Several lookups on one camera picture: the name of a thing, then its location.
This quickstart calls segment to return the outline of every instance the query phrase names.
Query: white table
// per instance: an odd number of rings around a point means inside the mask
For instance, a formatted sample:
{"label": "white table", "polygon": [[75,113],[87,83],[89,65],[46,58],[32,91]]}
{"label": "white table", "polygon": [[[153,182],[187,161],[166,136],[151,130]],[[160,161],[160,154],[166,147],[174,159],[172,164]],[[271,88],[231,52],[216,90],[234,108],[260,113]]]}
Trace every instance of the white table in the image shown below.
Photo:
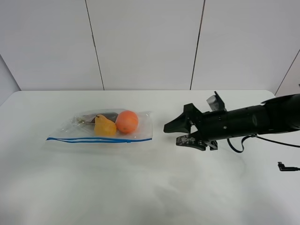
{"label": "white table", "polygon": [[[274,97],[218,91],[228,110]],[[300,150],[255,138],[242,154],[177,147],[163,125],[213,91],[24,91],[0,107],[0,223],[3,225],[300,224]],[[153,112],[148,143],[45,150],[47,136],[75,113],[103,108]],[[298,132],[265,135],[300,144]],[[240,144],[240,139],[233,144]]]}

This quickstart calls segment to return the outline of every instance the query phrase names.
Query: blue zipper seal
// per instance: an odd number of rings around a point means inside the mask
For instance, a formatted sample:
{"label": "blue zipper seal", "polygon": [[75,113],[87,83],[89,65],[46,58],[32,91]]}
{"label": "blue zipper seal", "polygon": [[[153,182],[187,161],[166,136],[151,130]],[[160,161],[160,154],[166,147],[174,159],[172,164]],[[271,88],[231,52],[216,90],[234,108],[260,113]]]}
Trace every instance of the blue zipper seal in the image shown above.
{"label": "blue zipper seal", "polygon": [[119,139],[119,138],[109,138],[109,137],[77,137],[77,138],[55,138],[48,137],[46,139],[55,140],[66,143],[130,143],[130,142],[145,142],[150,141],[152,138],[131,140],[131,139]]}

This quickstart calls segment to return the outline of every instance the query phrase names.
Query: black cable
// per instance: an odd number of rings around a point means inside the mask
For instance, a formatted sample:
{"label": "black cable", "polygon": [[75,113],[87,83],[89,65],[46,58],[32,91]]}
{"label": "black cable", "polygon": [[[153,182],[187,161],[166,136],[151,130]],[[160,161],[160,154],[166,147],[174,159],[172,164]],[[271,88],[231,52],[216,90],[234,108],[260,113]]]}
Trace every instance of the black cable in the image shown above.
{"label": "black cable", "polygon": [[229,144],[229,146],[230,146],[230,148],[231,148],[232,150],[234,150],[234,151],[237,152],[237,153],[242,153],[242,152],[244,151],[244,149],[245,149],[243,143],[244,143],[245,140],[247,140],[247,139],[250,138],[250,137],[257,137],[257,138],[262,139],[262,140],[264,140],[264,141],[268,141],[268,142],[272,142],[272,143],[276,143],[276,144],[281,144],[281,145],[286,145],[286,146],[290,146],[290,147],[294,147],[294,148],[300,148],[300,145],[294,145],[294,144],[287,144],[287,143],[277,142],[277,141],[273,141],[273,140],[266,139],[266,138],[263,138],[263,137],[258,137],[257,135],[252,135],[252,136],[245,136],[245,137],[243,137],[243,139],[242,139],[242,141],[241,141],[242,151],[237,150],[237,149],[231,144],[229,138],[227,139],[227,142],[228,142],[228,144]]}
{"label": "black cable", "polygon": [[300,168],[298,167],[290,167],[290,166],[285,166],[282,162],[278,162],[278,167],[280,171],[299,171]]}
{"label": "black cable", "polygon": [[263,137],[258,137],[258,136],[255,136],[259,139],[262,139],[262,140],[265,140],[265,141],[268,141],[268,142],[273,142],[273,143],[276,143],[276,144],[282,144],[282,145],[286,145],[286,146],[290,146],[290,147],[294,147],[294,148],[300,148],[299,145],[294,145],[294,144],[287,144],[287,143],[282,143],[282,142],[277,142],[277,141],[273,141],[273,140],[270,140],[270,139],[266,139],[266,138],[263,138]]}

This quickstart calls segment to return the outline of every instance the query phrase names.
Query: ziplock bag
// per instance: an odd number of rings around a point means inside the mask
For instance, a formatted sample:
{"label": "ziplock bag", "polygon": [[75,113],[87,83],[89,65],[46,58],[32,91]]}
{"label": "ziplock bag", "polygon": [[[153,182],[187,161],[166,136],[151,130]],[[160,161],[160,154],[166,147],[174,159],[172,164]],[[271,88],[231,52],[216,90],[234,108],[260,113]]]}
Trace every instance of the ziplock bag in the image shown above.
{"label": "ziplock bag", "polygon": [[83,112],[65,122],[47,141],[66,143],[130,143],[152,140],[148,112],[105,109]]}

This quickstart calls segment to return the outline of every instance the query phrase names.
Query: yellow pear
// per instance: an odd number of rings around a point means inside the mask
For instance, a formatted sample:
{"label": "yellow pear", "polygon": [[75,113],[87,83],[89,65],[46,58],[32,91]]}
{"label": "yellow pear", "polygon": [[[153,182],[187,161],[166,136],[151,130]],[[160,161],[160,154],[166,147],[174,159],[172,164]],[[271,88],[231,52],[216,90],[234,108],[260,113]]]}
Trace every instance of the yellow pear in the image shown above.
{"label": "yellow pear", "polygon": [[117,126],[114,122],[99,114],[95,117],[94,132],[97,136],[115,136]]}

